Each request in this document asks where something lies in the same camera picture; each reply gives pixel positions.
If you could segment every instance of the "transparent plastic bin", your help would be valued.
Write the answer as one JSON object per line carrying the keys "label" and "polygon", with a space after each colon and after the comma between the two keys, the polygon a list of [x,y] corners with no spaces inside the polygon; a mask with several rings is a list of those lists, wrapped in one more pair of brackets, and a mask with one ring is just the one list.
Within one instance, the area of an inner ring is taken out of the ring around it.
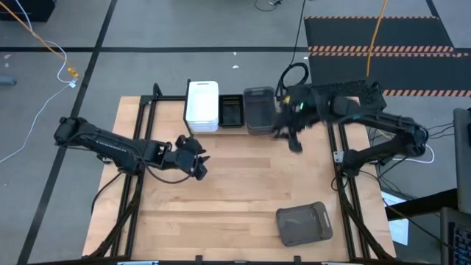
{"label": "transparent plastic bin", "polygon": [[273,133],[277,115],[275,90],[271,87],[244,90],[245,124],[250,135]]}

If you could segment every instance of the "stacked white containers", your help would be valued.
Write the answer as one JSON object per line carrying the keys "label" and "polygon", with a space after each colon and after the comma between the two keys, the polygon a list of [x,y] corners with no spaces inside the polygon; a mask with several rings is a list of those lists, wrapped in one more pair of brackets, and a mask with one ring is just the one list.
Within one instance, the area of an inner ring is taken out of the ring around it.
{"label": "stacked white containers", "polygon": [[212,133],[218,130],[219,86],[217,82],[190,82],[185,119],[193,133]]}

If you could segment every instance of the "concrete floor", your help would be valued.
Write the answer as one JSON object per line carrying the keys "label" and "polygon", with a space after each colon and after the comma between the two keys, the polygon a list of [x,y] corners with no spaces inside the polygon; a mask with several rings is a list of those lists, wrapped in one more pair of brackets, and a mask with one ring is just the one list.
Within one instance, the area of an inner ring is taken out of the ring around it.
{"label": "concrete floor", "polygon": [[[50,21],[33,27],[62,46],[93,47],[109,3],[58,0]],[[118,0],[104,46],[293,46],[301,3],[285,0],[274,12],[262,13],[253,7],[253,0]],[[470,2],[434,3],[455,47],[471,47],[471,17],[465,11],[471,9]],[[381,5],[376,0],[313,0],[307,1],[305,15],[378,15]],[[425,0],[390,0],[386,15],[431,13]],[[86,30],[79,33],[74,27]],[[299,46],[306,45],[302,27]],[[40,44],[19,24],[0,21],[0,47],[5,46]],[[91,54],[68,56],[83,74]],[[304,56],[298,53],[295,61]],[[290,52],[101,53],[80,115],[110,130],[119,98],[151,93],[154,82],[167,95],[183,94],[187,78],[215,80],[223,93],[240,93],[248,87],[275,86],[290,59]],[[22,145],[43,102],[63,87],[55,79],[61,63],[49,53],[0,52],[0,74],[18,79],[15,87],[0,88],[0,122],[4,124],[0,158]],[[0,216],[0,264],[14,264],[18,259],[57,151],[52,135],[59,117],[69,115],[77,91],[78,87],[65,90],[52,100],[25,150],[0,164],[0,210],[7,213]],[[471,107],[469,98],[387,97],[386,101],[386,111],[411,116],[426,127],[451,122],[455,107]],[[436,153],[435,163],[406,162],[386,175],[407,194],[421,197],[456,187],[453,137],[429,144]],[[94,155],[67,151],[29,262],[81,256],[101,170]],[[421,219],[427,229],[439,233],[436,217]],[[439,262],[439,245],[433,239],[411,227],[409,240],[410,247],[397,246],[401,258]],[[421,257],[417,252],[428,255]]]}

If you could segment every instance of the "orange cable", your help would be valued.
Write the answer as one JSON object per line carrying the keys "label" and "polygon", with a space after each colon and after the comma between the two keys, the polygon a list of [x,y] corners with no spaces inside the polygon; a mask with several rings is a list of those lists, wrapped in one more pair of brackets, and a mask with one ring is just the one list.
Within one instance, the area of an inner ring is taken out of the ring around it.
{"label": "orange cable", "polygon": [[67,65],[71,68],[71,69],[67,69],[71,74],[72,76],[74,76],[75,74],[75,68],[72,66],[72,64],[69,63],[69,61],[67,59],[64,58],[64,56],[62,56],[60,53],[56,52],[55,50],[53,50],[49,45],[47,45],[47,43],[38,35],[36,34],[32,29],[30,29],[12,10],[10,10],[10,8],[8,8],[2,1],[0,1],[0,6],[2,6],[6,11],[8,11],[8,13],[10,15],[13,16],[13,18],[15,18],[18,22],[20,22],[21,25],[23,25],[23,27],[25,29],[27,29],[33,36],[35,36],[35,38],[37,38],[50,52],[52,52],[53,54],[57,55],[60,59],[64,60]]}
{"label": "orange cable", "polygon": [[373,52],[373,46],[375,45],[376,35],[378,33],[378,29],[380,28],[381,19],[383,19],[384,10],[386,9],[387,4],[388,4],[388,0],[384,0],[383,9],[381,10],[381,14],[378,17],[378,22],[376,22],[375,33],[373,33],[373,38],[371,39],[371,44],[369,45],[368,60],[366,62],[366,76],[367,77],[369,77],[369,61],[371,60],[371,53]]}

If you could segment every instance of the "wooden table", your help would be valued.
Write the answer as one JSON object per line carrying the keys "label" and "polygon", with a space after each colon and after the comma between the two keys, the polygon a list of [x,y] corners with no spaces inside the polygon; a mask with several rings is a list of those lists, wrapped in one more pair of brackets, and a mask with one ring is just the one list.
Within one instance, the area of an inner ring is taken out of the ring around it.
{"label": "wooden table", "polygon": [[[138,103],[139,97],[121,98],[114,133],[132,137]],[[188,135],[183,104],[157,103],[152,139],[173,142],[178,135]],[[346,129],[350,148],[369,147],[364,126],[352,124]],[[317,124],[300,134],[301,155],[290,152],[287,142],[269,136],[196,137],[211,156],[206,163],[208,174],[202,181],[191,178],[178,185],[161,183],[146,174],[132,259],[192,261],[195,255],[203,255],[205,261],[293,261],[294,255],[300,255],[303,261],[348,260],[339,196],[330,188],[334,170],[325,125]],[[363,170],[375,174],[373,166]],[[185,176],[174,170],[156,174],[169,180]],[[100,187],[115,175],[115,166],[105,166]],[[121,178],[96,202],[84,255],[93,252],[115,224],[123,183]],[[361,174],[357,187],[365,225],[395,256],[378,182]],[[275,211],[318,201],[327,208],[333,238],[284,247]],[[361,256],[353,223],[352,228],[356,255]],[[126,236],[121,238],[120,252],[124,252]]]}

